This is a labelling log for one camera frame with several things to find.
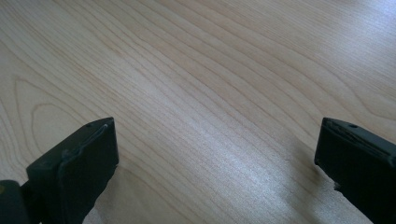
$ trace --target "dark green object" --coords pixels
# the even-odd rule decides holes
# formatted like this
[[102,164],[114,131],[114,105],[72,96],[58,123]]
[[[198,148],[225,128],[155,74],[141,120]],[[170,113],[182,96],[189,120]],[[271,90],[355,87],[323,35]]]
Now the dark green object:
[[374,223],[396,223],[396,146],[337,119],[321,124],[315,164]]
[[[29,223],[82,223],[118,163],[113,118],[99,119],[72,133],[27,168],[29,181],[21,187],[21,196]],[[0,223],[14,222],[0,219]]]
[[29,223],[18,182],[0,181],[0,223]]

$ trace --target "tabletop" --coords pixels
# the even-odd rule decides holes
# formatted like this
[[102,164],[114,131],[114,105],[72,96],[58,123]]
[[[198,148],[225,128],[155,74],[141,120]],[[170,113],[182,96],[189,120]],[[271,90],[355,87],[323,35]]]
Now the tabletop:
[[396,2],[0,2],[0,179],[113,117],[84,223],[370,223],[313,163],[323,117],[396,142]]

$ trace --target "black plastic object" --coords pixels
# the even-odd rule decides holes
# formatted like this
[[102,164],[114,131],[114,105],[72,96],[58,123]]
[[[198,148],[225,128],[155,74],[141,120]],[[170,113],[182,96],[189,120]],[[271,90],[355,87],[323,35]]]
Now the black plastic object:
[[[114,119],[88,123],[29,165],[29,181],[21,189],[14,182],[11,189],[15,191],[8,198],[0,192],[0,211],[20,211],[18,218],[28,214],[29,222],[22,223],[82,223],[118,163]],[[0,189],[8,182],[0,182]],[[17,217],[2,218],[0,223],[16,223]]]
[[322,121],[315,164],[374,223],[396,223],[396,146],[337,119]]

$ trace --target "wood grain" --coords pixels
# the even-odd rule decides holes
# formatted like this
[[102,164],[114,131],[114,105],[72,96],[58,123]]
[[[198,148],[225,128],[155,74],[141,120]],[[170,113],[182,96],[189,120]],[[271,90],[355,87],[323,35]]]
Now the wood grain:
[[120,166],[85,223],[369,223],[313,165],[323,117],[396,142],[396,3],[0,2],[0,179],[86,122]]

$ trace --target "light wood surface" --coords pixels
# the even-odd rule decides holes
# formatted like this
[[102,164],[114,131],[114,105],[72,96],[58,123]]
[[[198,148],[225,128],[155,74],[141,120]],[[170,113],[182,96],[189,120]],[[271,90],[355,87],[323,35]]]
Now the light wood surface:
[[396,3],[0,1],[0,179],[86,122],[120,166],[85,223],[370,223],[323,117],[396,142]]

